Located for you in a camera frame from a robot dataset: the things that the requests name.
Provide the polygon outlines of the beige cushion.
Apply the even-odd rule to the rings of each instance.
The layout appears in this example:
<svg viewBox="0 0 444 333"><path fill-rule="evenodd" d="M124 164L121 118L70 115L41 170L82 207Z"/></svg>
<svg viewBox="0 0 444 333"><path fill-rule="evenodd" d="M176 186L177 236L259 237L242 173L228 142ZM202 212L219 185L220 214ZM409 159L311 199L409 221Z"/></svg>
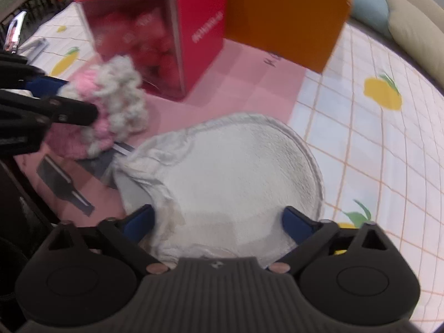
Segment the beige cushion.
<svg viewBox="0 0 444 333"><path fill-rule="evenodd" d="M443 87L443 32L407 0L386 0L395 42Z"/></svg>

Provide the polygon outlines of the fruit print checked tablecloth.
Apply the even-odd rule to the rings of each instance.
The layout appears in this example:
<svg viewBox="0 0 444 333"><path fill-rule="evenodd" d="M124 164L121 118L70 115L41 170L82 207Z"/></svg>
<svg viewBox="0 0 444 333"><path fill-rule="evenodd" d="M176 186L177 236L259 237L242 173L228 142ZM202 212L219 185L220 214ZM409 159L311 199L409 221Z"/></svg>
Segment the fruit print checked tablecloth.
<svg viewBox="0 0 444 333"><path fill-rule="evenodd" d="M375 220L418 276L410 332L443 324L443 96L399 53L346 24L306 69L289 121L324 182L322 215Z"/></svg>

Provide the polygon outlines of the pink paper mat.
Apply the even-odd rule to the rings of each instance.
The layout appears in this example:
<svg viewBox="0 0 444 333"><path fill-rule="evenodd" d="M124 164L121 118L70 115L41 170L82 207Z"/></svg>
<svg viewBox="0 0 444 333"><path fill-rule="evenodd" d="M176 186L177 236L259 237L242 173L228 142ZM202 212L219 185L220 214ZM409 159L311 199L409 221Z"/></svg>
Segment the pink paper mat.
<svg viewBox="0 0 444 333"><path fill-rule="evenodd" d="M77 226L95 226L126 211L112 184L114 155L126 155L146 139L235 112L265 114L287 123L306 69L271 53L226 40L223 49L189 96L181 102L147 95L148 129L118 143L97 159L85 162L57 156L47 145L16 157L41 197L39 207Z"/></svg>

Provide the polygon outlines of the beige round cloth pouch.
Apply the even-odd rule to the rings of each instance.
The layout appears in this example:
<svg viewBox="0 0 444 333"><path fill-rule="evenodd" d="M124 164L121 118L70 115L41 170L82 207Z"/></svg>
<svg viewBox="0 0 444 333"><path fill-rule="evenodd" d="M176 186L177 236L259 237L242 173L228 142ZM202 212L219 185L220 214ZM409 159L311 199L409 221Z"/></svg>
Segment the beige round cloth pouch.
<svg viewBox="0 0 444 333"><path fill-rule="evenodd" d="M296 246L281 225L284 208L313 220L322 213L315 157L292 128L262 114L153 136L112 168L127 213L153 207L141 247L171 266L203 256L253 256L267 266Z"/></svg>

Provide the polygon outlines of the orange cardboard box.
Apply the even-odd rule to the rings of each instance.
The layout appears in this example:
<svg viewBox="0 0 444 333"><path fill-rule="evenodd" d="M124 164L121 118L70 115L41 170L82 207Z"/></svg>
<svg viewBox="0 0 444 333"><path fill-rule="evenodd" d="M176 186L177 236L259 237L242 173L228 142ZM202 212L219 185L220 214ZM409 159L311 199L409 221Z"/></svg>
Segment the orange cardboard box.
<svg viewBox="0 0 444 333"><path fill-rule="evenodd" d="M225 38L322 73L352 0L227 0Z"/></svg>

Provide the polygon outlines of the light blue cushion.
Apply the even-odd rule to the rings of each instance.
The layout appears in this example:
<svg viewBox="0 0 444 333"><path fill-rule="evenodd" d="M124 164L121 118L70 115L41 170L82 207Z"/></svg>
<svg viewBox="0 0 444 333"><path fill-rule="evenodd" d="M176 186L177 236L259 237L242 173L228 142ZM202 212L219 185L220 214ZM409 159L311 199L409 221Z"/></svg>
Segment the light blue cushion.
<svg viewBox="0 0 444 333"><path fill-rule="evenodd" d="M392 38L388 29L389 9L386 0L352 0L351 16L385 38Z"/></svg>

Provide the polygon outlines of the red box with clear front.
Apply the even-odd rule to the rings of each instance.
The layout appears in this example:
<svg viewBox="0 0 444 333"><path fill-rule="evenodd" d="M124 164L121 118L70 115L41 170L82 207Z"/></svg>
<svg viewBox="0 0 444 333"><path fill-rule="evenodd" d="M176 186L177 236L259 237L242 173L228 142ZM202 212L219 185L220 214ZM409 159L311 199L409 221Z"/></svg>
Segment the red box with clear front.
<svg viewBox="0 0 444 333"><path fill-rule="evenodd" d="M129 56L143 87L186 98L223 47L226 0L77 0L104 61Z"/></svg>

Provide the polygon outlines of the pink white crochet toy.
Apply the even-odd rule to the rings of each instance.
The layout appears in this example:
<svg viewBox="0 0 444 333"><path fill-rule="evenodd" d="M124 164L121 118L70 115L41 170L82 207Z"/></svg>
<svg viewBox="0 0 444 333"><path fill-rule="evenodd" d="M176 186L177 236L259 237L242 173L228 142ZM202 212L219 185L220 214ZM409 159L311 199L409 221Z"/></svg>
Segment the pink white crochet toy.
<svg viewBox="0 0 444 333"><path fill-rule="evenodd" d="M114 56L92 65L61 87L58 96L88 102L98 117L88 126L54 123L45 143L67 159L93 159L116 142L148 128L146 93L142 77L129 56Z"/></svg>

